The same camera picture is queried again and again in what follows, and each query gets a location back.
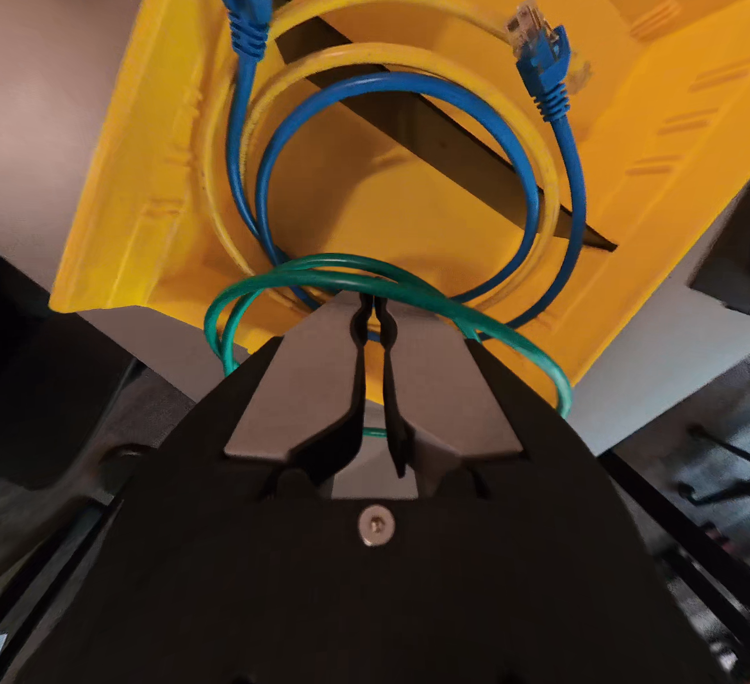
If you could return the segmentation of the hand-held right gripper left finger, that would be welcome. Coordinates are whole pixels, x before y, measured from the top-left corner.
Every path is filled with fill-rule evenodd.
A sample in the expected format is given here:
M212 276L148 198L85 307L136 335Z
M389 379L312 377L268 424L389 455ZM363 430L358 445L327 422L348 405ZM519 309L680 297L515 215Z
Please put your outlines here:
M303 470L315 485L350 464L363 439L372 310L371 296L342 292L287 332L224 453Z

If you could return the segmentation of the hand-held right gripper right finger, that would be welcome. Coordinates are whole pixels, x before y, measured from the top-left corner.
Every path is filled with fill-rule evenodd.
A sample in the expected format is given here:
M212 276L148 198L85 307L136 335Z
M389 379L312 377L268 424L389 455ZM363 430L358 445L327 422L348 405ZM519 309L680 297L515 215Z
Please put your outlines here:
M383 347L387 442L399 477L442 479L470 464L517 457L523 446L464 336L436 314L374 303Z

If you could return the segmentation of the yellow plastic bin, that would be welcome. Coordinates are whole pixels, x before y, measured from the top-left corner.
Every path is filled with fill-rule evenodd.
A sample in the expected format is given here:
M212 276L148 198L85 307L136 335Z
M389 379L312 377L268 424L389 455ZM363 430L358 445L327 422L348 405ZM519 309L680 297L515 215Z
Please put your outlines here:
M501 20L524 0L471 0ZM522 332L576 383L748 180L748 0L536 0L575 52L569 119L589 226L565 290ZM201 327L268 262L223 164L236 57L221 0L143 0L52 291L59 312L155 309ZM513 255L520 227L341 105L274 170L291 255L346 251L446 294Z

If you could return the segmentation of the black bin divider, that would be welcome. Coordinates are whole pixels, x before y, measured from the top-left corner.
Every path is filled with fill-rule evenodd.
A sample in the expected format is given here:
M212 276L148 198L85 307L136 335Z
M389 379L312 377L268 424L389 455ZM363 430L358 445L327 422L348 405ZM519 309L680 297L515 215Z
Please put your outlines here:
M320 17L310 18L275 40L289 65L309 53L352 42ZM366 64L364 70L331 70L314 74L312 84L324 89L359 72L387 72L383 65ZM520 180L510 163L454 121L433 102L415 93L387 92L343 101L343 107L416 155L435 171L499 214L522 227L526 205ZM584 245L614 252L617 244L586 226Z

